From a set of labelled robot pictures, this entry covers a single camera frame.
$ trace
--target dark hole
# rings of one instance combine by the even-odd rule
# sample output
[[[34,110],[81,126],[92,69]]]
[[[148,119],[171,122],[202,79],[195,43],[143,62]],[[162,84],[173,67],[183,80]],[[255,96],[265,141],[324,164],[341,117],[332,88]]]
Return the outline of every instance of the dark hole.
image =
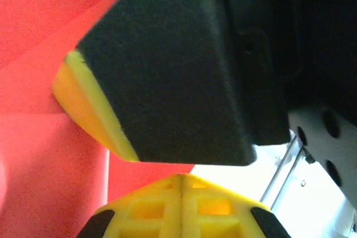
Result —
[[[339,124],[331,110],[326,110],[322,113],[322,121],[324,122],[327,132],[335,139],[341,135]]]
[[[299,136],[302,144],[304,146],[307,146],[307,139],[306,139],[306,136],[305,136],[305,132],[302,130],[301,127],[297,127],[297,135]]]
[[[255,43],[254,42],[249,42],[245,46],[245,51],[246,53],[251,53],[255,49]]]
[[[341,187],[342,179],[341,179],[340,174],[337,171],[335,165],[333,164],[333,162],[327,160],[326,168],[327,168],[327,172],[330,175],[330,177],[332,178],[332,180],[337,184],[337,186]]]

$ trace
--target screw hole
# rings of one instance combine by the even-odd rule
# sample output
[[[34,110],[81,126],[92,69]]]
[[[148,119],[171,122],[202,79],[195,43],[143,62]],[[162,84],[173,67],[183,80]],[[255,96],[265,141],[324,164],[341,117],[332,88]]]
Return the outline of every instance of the screw hole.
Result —
[[[336,166],[333,164],[333,162],[327,160],[326,161],[326,169],[332,180],[337,184],[337,186],[341,187],[342,186],[342,179],[340,177],[339,172],[337,171]]]
[[[307,139],[306,139],[306,136],[305,136],[305,132],[302,130],[301,127],[297,127],[297,135],[299,136],[300,141],[302,142],[302,144],[304,146],[307,146]]]
[[[255,43],[254,42],[249,42],[245,46],[246,53],[252,53],[254,49],[255,49]]]
[[[341,135],[341,130],[333,112],[331,110],[326,110],[322,113],[321,117],[327,132],[333,138],[338,139]]]

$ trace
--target yellow foam piece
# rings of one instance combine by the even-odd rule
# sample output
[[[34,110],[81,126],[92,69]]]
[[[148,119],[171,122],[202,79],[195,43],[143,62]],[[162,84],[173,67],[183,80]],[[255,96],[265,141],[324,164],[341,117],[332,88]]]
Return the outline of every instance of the yellow foam piece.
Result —
[[[177,174],[98,209],[115,212],[103,238],[265,238],[250,212],[269,208],[190,174]]]
[[[52,84],[52,92],[72,120],[89,135],[124,160],[138,161],[118,118],[79,51],[74,50],[65,57]]]

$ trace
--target metal rod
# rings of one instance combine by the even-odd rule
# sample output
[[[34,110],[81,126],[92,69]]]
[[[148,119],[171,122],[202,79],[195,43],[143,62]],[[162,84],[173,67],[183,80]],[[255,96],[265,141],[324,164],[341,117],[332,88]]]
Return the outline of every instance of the metal rod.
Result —
[[[278,199],[279,199],[279,196],[281,195],[281,193],[282,193],[283,190],[284,190],[284,187],[285,187],[285,185],[286,185],[288,179],[290,178],[290,175],[292,174],[292,172],[294,172],[294,170],[295,170],[297,164],[298,164],[299,161],[301,160],[301,156],[302,156],[302,155],[303,155],[303,149],[300,149],[299,153],[298,153],[297,156],[296,156],[296,159],[295,159],[295,161],[294,161],[294,164],[292,165],[292,167],[291,167],[291,169],[290,169],[290,171],[289,171],[288,176],[286,177],[286,179],[285,179],[285,181],[284,181],[282,187],[280,188],[280,191],[278,192],[277,197],[275,198],[275,200],[274,200],[274,202],[273,202],[273,204],[272,204],[271,210],[273,210],[273,208],[274,208],[276,202],[277,202]]]
[[[274,174],[273,178],[270,180],[268,187],[266,188],[262,198],[260,199],[261,203],[263,203],[266,200],[266,198],[267,198],[269,192],[271,191],[275,181],[277,180],[281,170],[283,169],[283,166],[285,165],[286,159],[288,158],[288,156],[290,155],[291,151],[293,150],[296,141],[297,141],[297,135],[295,135],[292,138],[291,142],[289,143],[283,159],[281,159],[280,164],[279,164],[277,170],[275,171],[275,174]]]

